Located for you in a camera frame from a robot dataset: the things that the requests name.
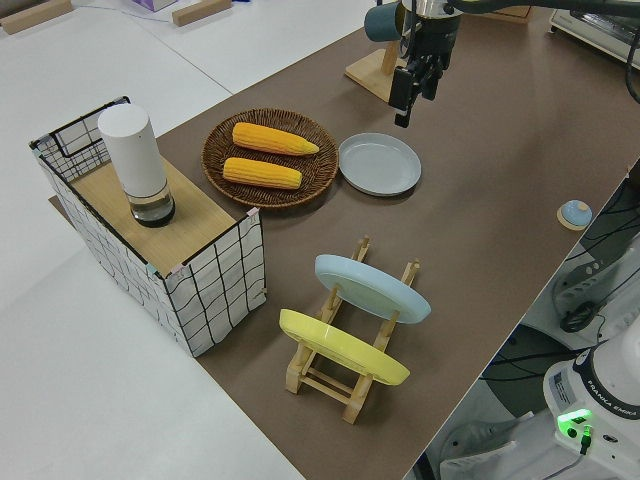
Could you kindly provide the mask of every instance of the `wooden mug stand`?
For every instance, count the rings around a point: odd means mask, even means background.
[[[368,249],[369,237],[365,236],[358,242],[351,259],[362,262]],[[411,285],[419,268],[420,262],[418,260],[409,262],[402,275],[402,282],[406,285]],[[342,299],[337,295],[337,287],[334,287],[315,318],[331,325],[341,304]],[[396,312],[389,320],[382,320],[376,339],[373,342],[373,346],[381,352],[384,352],[389,344],[398,315],[399,313]],[[342,419],[351,424],[355,423],[367,399],[373,377],[371,375],[360,375],[355,386],[344,385],[342,382],[313,367],[316,354],[317,352],[311,348],[301,343],[298,344],[298,349],[287,367],[286,389],[291,393],[297,394],[303,383],[309,385],[343,403],[345,409],[342,413]]]
[[[406,62],[398,58],[399,41],[389,42],[345,69],[345,75],[385,102],[389,101],[393,71]]]

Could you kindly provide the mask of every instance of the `brown table mat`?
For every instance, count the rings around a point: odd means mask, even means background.
[[[244,110],[300,112],[338,143],[388,133],[421,158],[420,182],[399,197],[368,196],[339,176],[321,202],[265,213],[267,303],[199,358],[306,477],[401,478],[578,241],[558,207],[578,198],[597,212],[638,158],[640,108],[623,65],[546,33],[550,13],[537,9],[528,25],[465,17],[436,101],[419,99],[408,129],[344,76],[380,48],[358,31],[159,139],[163,155],[236,217],[246,208],[208,184],[200,150]],[[315,313],[327,293],[315,256],[348,256],[363,234],[372,238],[368,263],[389,274],[421,259],[414,288],[433,313],[396,328],[387,351],[412,373],[399,387],[374,385],[351,426],[331,398],[285,391],[296,345],[278,312]],[[335,325],[373,340],[378,322],[343,308]]]

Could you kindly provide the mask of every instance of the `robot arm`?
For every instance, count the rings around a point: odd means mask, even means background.
[[[402,0],[407,65],[396,67],[389,96],[389,105],[398,110],[396,125],[409,125],[418,95],[435,98],[438,82],[449,67],[462,13],[489,13],[518,5],[640,18],[640,0]]]

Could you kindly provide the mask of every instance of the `wicker basket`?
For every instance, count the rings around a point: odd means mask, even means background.
[[[315,155],[296,157],[259,152],[238,147],[232,131],[237,122],[249,122],[295,133],[318,145]],[[302,172],[297,190],[255,187],[228,182],[222,177],[224,162],[229,157],[275,163]],[[205,141],[202,168],[209,181],[224,195],[245,205],[260,208],[288,208],[318,197],[333,182],[338,172],[338,148],[333,138],[316,122],[299,113],[274,108],[248,110],[220,123]]]

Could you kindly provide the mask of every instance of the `corn cob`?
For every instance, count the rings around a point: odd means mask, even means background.
[[[254,123],[238,122],[233,126],[233,143],[261,152],[284,155],[318,153],[318,146],[299,135]]]
[[[285,190],[300,188],[302,183],[302,173],[298,170],[239,157],[227,158],[222,169],[222,176],[229,182]]]

